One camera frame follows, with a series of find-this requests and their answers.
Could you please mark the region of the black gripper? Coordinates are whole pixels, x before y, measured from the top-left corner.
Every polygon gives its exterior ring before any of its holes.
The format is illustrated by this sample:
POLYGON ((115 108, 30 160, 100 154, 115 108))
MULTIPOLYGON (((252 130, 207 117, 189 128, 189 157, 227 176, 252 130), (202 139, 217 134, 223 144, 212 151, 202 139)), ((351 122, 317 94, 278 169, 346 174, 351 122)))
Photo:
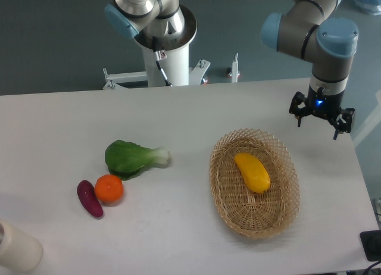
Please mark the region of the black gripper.
POLYGON ((309 87, 307 98, 301 92, 297 92, 291 100, 289 113, 297 119, 297 126, 301 127, 302 119, 306 115, 313 115, 325 120, 336 119, 334 122, 334 136, 336 140, 339 134, 351 133, 352 122, 355 118, 355 108, 341 108, 344 91, 335 95, 325 95, 319 88, 317 91, 309 87))

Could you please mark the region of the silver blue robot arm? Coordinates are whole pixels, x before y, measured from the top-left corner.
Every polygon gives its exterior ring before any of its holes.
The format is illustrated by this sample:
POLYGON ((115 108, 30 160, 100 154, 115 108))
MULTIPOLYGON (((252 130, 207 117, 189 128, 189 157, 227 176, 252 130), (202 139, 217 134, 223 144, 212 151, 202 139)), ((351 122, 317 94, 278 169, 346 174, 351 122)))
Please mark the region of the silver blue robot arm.
MULTIPOLYGON (((308 93, 296 93, 290 113, 328 121, 336 134, 352 129, 353 108, 342 108, 343 93, 357 50, 358 27, 333 18, 341 0, 293 0, 286 14, 273 13, 261 28, 265 46, 311 63, 308 93)), ((190 67, 189 45, 197 32, 192 12, 179 0, 112 0, 104 9, 110 25, 142 48, 150 87, 201 85, 210 63, 190 67)))

